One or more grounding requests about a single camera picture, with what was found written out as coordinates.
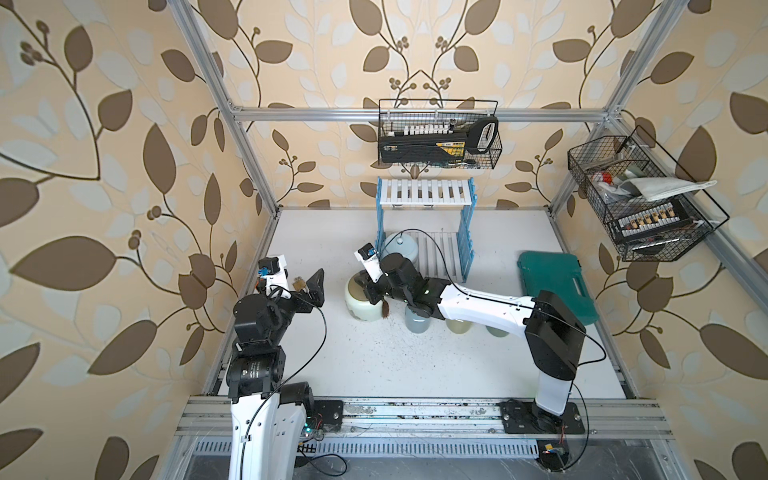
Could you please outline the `cream jar with tassel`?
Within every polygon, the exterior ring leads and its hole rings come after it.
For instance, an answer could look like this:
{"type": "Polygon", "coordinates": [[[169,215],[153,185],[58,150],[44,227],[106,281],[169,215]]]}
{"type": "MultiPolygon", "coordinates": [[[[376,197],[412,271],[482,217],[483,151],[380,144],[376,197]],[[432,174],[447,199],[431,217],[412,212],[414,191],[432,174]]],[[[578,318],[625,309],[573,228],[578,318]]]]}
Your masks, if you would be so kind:
{"type": "Polygon", "coordinates": [[[373,322],[389,315],[389,304],[386,300],[381,300],[377,304],[372,304],[365,295],[359,280],[365,280],[367,272],[361,270],[354,274],[347,283],[345,291],[345,302],[349,313],[353,318],[363,322],[373,322]]]}

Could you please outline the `blue cylindrical tea canister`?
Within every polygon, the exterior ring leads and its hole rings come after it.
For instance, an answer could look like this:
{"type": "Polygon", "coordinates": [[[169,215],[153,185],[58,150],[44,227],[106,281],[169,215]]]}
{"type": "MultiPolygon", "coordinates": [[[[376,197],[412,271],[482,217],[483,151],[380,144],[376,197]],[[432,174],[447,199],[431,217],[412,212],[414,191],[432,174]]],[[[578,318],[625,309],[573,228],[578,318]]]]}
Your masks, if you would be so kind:
{"type": "Polygon", "coordinates": [[[414,334],[425,333],[431,324],[431,318],[415,313],[411,308],[405,309],[406,328],[414,334]]]}

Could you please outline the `blue white two-tier shelf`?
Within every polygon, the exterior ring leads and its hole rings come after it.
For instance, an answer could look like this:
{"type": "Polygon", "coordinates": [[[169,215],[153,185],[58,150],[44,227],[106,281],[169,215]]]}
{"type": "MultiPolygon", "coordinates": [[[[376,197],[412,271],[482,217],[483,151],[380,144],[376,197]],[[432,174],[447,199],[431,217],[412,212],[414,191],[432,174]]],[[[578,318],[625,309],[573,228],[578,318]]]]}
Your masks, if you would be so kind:
{"type": "Polygon", "coordinates": [[[464,283],[475,251],[470,226],[477,204],[473,179],[383,179],[377,183],[375,248],[408,233],[417,240],[417,270],[424,276],[464,283]]]}

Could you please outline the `yellow-green cylindrical tea canister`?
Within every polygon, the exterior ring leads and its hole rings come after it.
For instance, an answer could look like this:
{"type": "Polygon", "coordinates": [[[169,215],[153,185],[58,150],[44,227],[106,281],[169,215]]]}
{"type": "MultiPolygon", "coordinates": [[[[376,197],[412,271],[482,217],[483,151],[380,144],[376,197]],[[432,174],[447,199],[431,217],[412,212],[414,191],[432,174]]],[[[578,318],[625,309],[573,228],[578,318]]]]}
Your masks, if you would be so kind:
{"type": "Polygon", "coordinates": [[[462,320],[450,320],[446,319],[445,324],[447,328],[456,335],[462,335],[467,333],[472,328],[472,323],[462,320]]]}

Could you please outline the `green cylindrical tea canister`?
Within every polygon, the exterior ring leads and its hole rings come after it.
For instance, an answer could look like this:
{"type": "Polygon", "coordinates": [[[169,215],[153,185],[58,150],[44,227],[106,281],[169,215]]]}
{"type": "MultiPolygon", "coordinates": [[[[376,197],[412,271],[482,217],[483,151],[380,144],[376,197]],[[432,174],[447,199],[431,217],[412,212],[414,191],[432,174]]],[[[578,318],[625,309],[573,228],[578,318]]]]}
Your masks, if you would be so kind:
{"type": "Polygon", "coordinates": [[[504,330],[493,328],[493,327],[490,327],[490,326],[487,326],[486,329],[487,329],[487,331],[491,335],[493,335],[493,336],[495,336],[497,338],[504,338],[504,337],[509,335],[509,333],[504,331],[504,330]]]}

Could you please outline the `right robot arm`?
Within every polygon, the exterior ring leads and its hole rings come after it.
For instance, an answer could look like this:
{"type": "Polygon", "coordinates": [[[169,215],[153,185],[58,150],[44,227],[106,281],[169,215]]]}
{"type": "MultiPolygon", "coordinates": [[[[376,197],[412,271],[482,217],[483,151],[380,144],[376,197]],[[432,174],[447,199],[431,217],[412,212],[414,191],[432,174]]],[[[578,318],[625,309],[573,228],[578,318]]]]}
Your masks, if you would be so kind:
{"type": "Polygon", "coordinates": [[[416,316],[467,321],[525,339],[539,370],[531,402],[515,402],[532,427],[542,433],[562,433],[584,339],[584,325],[554,293],[536,297],[505,297],[456,285],[450,279],[424,277],[399,253],[380,259],[367,244],[354,253],[363,265],[356,283],[370,303],[386,297],[404,302],[416,316]]]}

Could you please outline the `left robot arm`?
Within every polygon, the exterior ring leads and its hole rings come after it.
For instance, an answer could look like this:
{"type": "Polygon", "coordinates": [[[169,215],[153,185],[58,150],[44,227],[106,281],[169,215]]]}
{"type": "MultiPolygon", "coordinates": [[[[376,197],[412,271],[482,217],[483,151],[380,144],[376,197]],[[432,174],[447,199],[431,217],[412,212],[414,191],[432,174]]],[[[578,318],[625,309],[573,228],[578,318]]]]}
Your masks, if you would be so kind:
{"type": "Polygon", "coordinates": [[[318,269],[306,287],[290,291],[265,280],[234,307],[232,356],[227,370],[231,401],[230,479],[290,479],[300,438],[314,414],[306,382],[284,376],[280,342],[298,313],[320,311],[325,272],[318,269]]]}

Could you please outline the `light blue round jar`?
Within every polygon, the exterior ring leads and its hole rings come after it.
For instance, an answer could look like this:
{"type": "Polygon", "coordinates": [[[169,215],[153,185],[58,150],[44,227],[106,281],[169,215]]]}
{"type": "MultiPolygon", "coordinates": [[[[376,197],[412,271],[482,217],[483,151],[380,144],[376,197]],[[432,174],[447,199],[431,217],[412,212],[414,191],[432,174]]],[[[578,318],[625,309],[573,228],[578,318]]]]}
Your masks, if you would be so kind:
{"type": "Polygon", "coordinates": [[[385,258],[394,253],[400,254],[403,258],[416,264],[419,254],[417,240],[408,233],[393,233],[389,235],[384,241],[382,257],[385,258]]]}

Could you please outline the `black yellow tool box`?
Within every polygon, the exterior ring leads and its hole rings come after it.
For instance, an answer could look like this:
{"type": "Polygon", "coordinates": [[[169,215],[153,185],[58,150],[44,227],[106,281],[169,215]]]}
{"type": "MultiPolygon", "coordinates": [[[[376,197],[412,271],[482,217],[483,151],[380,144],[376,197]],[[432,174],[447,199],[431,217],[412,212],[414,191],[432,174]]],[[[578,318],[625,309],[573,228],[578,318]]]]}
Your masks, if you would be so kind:
{"type": "Polygon", "coordinates": [[[379,140],[382,163],[461,163],[465,158],[467,135],[414,135],[384,137],[379,140]]]}

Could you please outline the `white bit row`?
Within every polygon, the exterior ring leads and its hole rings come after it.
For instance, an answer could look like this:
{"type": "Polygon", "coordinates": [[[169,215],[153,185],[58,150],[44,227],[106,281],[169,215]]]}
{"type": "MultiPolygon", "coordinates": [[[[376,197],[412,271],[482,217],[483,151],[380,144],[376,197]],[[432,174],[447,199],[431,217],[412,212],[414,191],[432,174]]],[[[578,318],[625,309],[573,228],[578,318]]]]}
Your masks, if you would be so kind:
{"type": "Polygon", "coordinates": [[[404,136],[414,135],[451,135],[454,127],[450,123],[409,124],[403,128],[404,136]]]}

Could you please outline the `green plastic tool case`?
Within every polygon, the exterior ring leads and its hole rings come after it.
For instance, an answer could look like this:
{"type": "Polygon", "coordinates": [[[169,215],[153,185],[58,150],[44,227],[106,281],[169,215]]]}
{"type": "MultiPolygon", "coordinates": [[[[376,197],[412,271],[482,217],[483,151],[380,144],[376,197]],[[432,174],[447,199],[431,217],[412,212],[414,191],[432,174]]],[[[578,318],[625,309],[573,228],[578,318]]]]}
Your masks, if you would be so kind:
{"type": "Polygon", "coordinates": [[[526,295],[538,296],[542,290],[553,292],[585,326],[600,319],[575,255],[524,251],[517,265],[526,295]]]}

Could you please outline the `white paper packet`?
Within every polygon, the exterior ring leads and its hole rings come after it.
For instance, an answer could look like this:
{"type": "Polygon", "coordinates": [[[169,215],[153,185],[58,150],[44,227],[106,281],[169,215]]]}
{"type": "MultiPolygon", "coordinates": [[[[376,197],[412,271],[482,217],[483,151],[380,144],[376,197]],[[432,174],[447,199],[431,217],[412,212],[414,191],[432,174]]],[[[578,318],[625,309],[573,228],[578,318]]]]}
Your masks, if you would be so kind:
{"type": "Polygon", "coordinates": [[[655,202],[676,195],[705,190],[716,184],[716,180],[693,182],[672,177],[643,177],[628,179],[622,182],[618,189],[632,197],[641,197],[645,201],[655,202]]]}

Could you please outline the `bit set tray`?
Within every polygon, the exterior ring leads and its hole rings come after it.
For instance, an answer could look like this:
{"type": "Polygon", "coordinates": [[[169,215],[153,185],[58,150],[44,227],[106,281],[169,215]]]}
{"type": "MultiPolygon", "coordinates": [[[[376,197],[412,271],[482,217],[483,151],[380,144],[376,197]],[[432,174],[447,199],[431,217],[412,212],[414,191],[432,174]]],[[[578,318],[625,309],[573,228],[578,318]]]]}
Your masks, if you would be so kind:
{"type": "Polygon", "coordinates": [[[634,241],[660,235],[694,224],[695,220],[683,204],[672,200],[661,205],[621,217],[610,224],[612,238],[617,242],[634,241]]]}

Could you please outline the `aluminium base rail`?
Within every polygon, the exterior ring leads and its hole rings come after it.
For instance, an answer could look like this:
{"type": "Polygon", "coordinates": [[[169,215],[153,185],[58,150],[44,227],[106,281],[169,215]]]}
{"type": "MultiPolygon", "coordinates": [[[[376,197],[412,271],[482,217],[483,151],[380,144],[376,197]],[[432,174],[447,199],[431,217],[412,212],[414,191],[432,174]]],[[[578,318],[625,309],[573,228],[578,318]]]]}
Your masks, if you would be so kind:
{"type": "Polygon", "coordinates": [[[325,436],[350,438],[552,438],[589,440],[671,440],[673,433],[651,400],[574,400],[578,411],[566,423],[579,428],[543,432],[523,428],[521,415],[496,398],[343,397],[341,413],[324,415],[325,436]]]}

